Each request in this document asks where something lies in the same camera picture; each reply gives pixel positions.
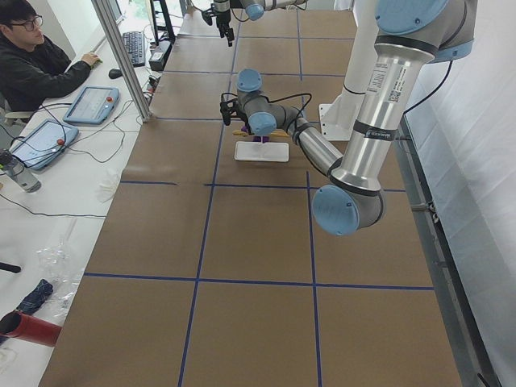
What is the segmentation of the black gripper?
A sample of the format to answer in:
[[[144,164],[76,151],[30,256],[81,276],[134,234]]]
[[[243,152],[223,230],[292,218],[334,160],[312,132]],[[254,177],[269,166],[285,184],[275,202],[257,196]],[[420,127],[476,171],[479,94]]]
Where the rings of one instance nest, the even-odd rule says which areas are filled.
[[[233,29],[230,26],[231,12],[229,10],[224,12],[217,11],[215,18],[217,28],[220,32],[220,37],[225,38],[227,40],[227,45],[232,47],[233,42],[235,41],[235,35]]]

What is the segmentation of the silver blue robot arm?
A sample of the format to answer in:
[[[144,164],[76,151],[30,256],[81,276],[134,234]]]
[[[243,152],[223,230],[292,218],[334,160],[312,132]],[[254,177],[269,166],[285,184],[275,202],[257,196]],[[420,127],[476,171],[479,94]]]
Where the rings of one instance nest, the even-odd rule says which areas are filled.
[[[317,190],[312,212],[332,235],[350,235],[378,222],[385,199],[378,174],[385,161],[422,67],[453,62],[472,51],[475,1],[373,1],[357,31],[370,35],[355,48],[372,48],[369,79],[344,153],[302,117],[300,110],[273,103],[262,77],[244,69],[237,78],[236,109],[254,135],[287,133],[311,164],[330,180]]]
[[[227,39],[229,47],[233,45],[235,34],[231,28],[232,11],[242,9],[251,21],[260,19],[266,11],[286,8],[288,6],[301,6],[306,1],[295,0],[221,0],[213,1],[207,10],[202,11],[202,19],[211,26],[213,20],[221,38]]]

